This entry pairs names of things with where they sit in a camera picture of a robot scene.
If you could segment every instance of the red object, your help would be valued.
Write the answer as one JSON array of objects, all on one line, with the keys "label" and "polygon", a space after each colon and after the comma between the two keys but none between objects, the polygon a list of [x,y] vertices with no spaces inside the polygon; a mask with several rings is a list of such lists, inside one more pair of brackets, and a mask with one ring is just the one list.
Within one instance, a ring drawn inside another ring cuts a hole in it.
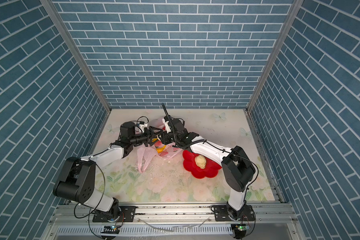
[{"label": "red object", "polygon": [[205,158],[206,165],[205,168],[202,169],[199,166],[197,166],[195,162],[195,157],[199,155],[200,154],[189,152],[187,150],[183,151],[183,158],[184,158],[183,166],[185,170],[191,172],[192,175],[198,179],[202,179],[204,177],[209,177],[209,178],[216,177],[219,170],[221,169],[221,166],[206,157]]}]

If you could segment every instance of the wall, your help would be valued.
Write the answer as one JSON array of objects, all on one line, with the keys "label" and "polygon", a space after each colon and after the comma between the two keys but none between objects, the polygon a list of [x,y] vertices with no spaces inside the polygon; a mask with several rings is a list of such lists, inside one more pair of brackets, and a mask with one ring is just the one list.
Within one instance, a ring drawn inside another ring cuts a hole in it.
[{"label": "wall", "polygon": [[244,108],[293,0],[55,0],[112,108]]},{"label": "wall", "polygon": [[0,239],[41,237],[61,163],[88,152],[104,118],[40,2],[0,1]]},{"label": "wall", "polygon": [[253,117],[306,237],[360,239],[360,1],[303,2]]}]

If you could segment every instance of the beige food item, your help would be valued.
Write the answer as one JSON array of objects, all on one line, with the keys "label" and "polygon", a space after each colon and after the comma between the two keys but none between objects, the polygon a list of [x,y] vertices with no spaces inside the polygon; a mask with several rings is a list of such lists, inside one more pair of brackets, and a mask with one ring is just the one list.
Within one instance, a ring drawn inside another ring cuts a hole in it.
[{"label": "beige food item", "polygon": [[195,157],[195,162],[199,168],[201,168],[201,169],[205,168],[206,159],[203,155],[199,155],[199,156]]}]

